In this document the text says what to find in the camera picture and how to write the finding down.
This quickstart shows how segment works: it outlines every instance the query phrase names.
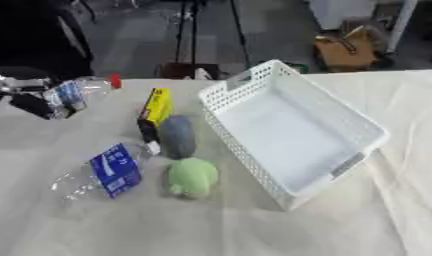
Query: white tablecloth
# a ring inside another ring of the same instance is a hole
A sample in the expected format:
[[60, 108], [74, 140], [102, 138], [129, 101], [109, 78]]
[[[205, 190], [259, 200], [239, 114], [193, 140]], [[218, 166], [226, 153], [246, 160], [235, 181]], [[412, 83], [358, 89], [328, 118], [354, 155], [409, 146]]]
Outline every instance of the white tablecloth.
[[[432, 255], [432, 71], [310, 75], [392, 133], [390, 141], [297, 210], [281, 212], [200, 118], [210, 82], [128, 80], [102, 104], [65, 121], [0, 105], [0, 256]], [[153, 159], [117, 200], [61, 208], [54, 178], [140, 134], [152, 87], [172, 89], [192, 117], [196, 156], [214, 162], [212, 198], [180, 201], [161, 189], [169, 164]]]

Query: basket handle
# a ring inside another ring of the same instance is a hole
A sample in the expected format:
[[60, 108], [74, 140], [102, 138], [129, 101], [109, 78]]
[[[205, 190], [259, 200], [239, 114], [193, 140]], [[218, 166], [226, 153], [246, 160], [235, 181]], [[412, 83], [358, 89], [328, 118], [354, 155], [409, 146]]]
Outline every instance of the basket handle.
[[353, 166], [355, 166], [357, 163], [361, 162], [364, 159], [365, 159], [365, 155], [363, 153], [357, 153], [356, 155], [354, 155], [353, 157], [351, 157], [350, 159], [342, 163], [334, 171], [332, 171], [331, 174], [333, 175], [334, 178], [337, 178], [340, 175], [342, 175], [346, 170], [352, 168]]
[[239, 88], [247, 83], [252, 81], [252, 71], [246, 70], [242, 72], [241, 74], [238, 74], [234, 77], [229, 78], [226, 80], [227, 83], [227, 91], [234, 90], [236, 88]]

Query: bottle label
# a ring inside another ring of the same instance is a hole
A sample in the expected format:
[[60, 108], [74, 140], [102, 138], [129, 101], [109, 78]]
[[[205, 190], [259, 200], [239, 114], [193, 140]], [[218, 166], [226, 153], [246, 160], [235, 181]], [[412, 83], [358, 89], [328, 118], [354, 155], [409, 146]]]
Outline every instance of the bottle label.
[[141, 181], [137, 164], [121, 143], [90, 160], [90, 165], [111, 198]]
[[74, 112], [86, 107], [81, 90], [75, 81], [66, 81], [44, 94], [50, 106], [57, 111]]

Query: person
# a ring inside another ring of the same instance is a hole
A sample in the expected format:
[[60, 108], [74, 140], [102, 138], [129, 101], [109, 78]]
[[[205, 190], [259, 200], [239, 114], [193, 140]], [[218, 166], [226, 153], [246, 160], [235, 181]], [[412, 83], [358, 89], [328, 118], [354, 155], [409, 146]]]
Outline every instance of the person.
[[[70, 0], [0, 0], [0, 67], [43, 70], [60, 80], [93, 74], [93, 54]], [[66, 35], [70, 28], [82, 48]]]

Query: gray ball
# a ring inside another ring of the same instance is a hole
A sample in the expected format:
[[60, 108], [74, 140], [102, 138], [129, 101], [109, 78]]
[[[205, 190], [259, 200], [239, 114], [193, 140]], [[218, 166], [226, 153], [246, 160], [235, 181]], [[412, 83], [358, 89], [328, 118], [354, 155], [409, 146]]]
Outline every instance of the gray ball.
[[191, 157], [196, 151], [196, 139], [186, 116], [171, 116], [159, 128], [163, 153], [172, 159]]

